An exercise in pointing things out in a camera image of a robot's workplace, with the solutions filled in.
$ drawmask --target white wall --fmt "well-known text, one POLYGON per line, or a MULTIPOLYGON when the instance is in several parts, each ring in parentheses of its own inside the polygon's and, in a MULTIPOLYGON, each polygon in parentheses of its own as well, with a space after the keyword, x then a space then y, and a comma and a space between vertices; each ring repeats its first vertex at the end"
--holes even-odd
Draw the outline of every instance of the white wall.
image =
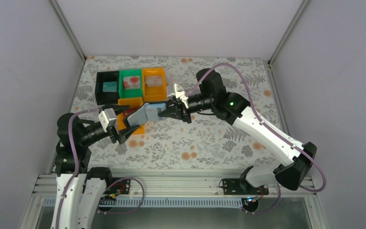
POLYGON ((366 1, 311 1, 273 66, 290 132, 318 147, 329 228, 366 228, 366 1))
POLYGON ((85 54, 270 59, 302 0, 57 0, 85 54))
POLYGON ((0 229, 18 228, 81 60, 48 0, 0 1, 0 229))

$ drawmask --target patterned table surface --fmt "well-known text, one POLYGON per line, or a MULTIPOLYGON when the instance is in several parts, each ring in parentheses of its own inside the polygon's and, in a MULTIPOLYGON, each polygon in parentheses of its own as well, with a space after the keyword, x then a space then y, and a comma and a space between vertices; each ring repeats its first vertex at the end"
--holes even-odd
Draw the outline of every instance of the patterned table surface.
MULTIPOLYGON (((143 56, 89 56, 72 104, 72 112, 97 107, 94 96, 96 73, 134 68, 163 67, 167 83, 189 91, 197 83, 196 73, 218 63, 236 66, 247 78, 257 110, 280 127, 276 106, 262 60, 247 58, 188 58, 143 56)), ((228 91, 247 98, 239 76, 229 67, 219 67, 228 91)), ((98 121, 97 114, 83 118, 98 121)), ((273 166, 278 161, 262 144, 240 129, 214 116, 192 115, 191 124, 167 119, 145 124, 144 135, 132 135, 125 144, 105 138, 90 146, 89 167, 152 169, 231 169, 273 166)))

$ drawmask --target glass panel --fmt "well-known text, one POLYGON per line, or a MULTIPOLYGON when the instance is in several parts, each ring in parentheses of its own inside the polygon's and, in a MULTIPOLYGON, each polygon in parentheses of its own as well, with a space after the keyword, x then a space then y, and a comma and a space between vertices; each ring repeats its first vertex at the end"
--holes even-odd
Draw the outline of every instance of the glass panel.
MULTIPOLYGON (((269 208, 274 198, 260 201, 259 211, 269 208)), ((117 208, 114 211, 127 211, 117 208)), ((50 229, 54 207, 43 207, 38 229, 50 229)), ((96 214, 92 229, 307 229, 311 228, 304 198, 283 198, 274 211, 245 214, 230 208, 141 208, 128 215, 96 214)))

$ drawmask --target metal frame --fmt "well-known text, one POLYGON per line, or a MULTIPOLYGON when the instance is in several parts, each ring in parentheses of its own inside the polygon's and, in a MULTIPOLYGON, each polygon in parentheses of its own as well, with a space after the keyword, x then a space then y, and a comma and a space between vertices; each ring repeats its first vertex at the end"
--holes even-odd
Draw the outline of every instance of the metal frame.
POLYGON ((273 64, 275 59, 277 58, 278 54, 280 53, 281 49, 283 48, 283 45, 287 41, 288 36, 291 34, 294 26, 299 20, 299 17, 301 16, 302 12, 304 11, 305 7, 307 6, 309 0, 303 0, 295 13, 293 19, 290 22, 290 25, 288 26, 287 30, 285 31, 283 37, 281 38, 280 42, 278 43, 276 49, 274 50, 274 53, 272 57, 269 60, 269 64, 273 64))
POLYGON ((21 229, 35 229, 43 206, 44 197, 31 196, 20 224, 21 229))
POLYGON ((281 105, 281 100, 280 100, 280 96, 278 94, 277 86, 275 84, 274 75, 273 75, 273 71, 271 69, 271 65, 268 63, 268 61, 264 61, 264 67, 266 69, 267 78, 269 80, 270 87, 271 87, 272 92, 273 92, 272 93, 273 94, 273 100, 274 100, 274 103, 275 103, 276 108, 277 108, 278 119, 280 121, 281 127, 282 127, 284 133, 291 136, 290 130, 288 128, 287 120, 286 120, 285 115, 284 115, 283 106, 281 105))
POLYGON ((57 13, 58 19, 61 21, 62 26, 64 27, 65 31, 67 32, 73 46, 75 47, 76 52, 82 59, 83 63, 85 63, 86 56, 83 53, 83 50, 82 50, 81 46, 79 45, 78 40, 76 39, 75 35, 73 34, 67 20, 65 19, 65 16, 61 11, 60 6, 58 5, 56 0, 50 0, 50 3, 52 5, 53 9, 55 10, 55 12, 57 13))
POLYGON ((305 197, 305 204, 312 229, 327 229, 326 221, 318 198, 305 197))
MULTIPOLYGON (((114 169, 113 177, 135 177, 143 182, 146 197, 171 198, 248 198, 254 195, 230 196, 224 195, 219 187, 223 178, 238 178, 242 169, 114 169)), ((302 185, 313 188, 311 177, 306 177, 302 185)), ((33 196, 56 196, 56 175, 39 175, 33 190, 33 196)), ((278 196, 277 186, 269 185, 270 194, 265 198, 278 196)), ((299 189, 291 191, 281 187, 282 197, 310 197, 316 194, 299 189)), ((141 187, 131 181, 129 195, 120 197, 141 197, 141 187)))

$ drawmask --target orange bin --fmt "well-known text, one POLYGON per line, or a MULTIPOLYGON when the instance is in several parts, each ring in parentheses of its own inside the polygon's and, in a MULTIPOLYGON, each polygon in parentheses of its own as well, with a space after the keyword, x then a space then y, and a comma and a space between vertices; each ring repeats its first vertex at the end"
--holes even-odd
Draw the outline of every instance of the orange bin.
MULTIPOLYGON (((129 105, 130 108, 140 108, 143 105, 143 101, 141 97, 136 98, 124 98, 119 99, 118 105, 129 105)), ((124 113, 121 113, 117 116, 117 125, 119 127, 119 130, 125 129, 126 126, 122 122, 125 115, 124 113)), ((136 131, 134 131, 133 135, 143 135, 145 134, 145 125, 140 126, 136 131)))
POLYGON ((143 68, 142 69, 142 92, 145 102, 157 102, 166 100, 165 70, 163 68, 143 68), (145 78, 150 75, 160 75, 162 86, 148 87, 145 78))

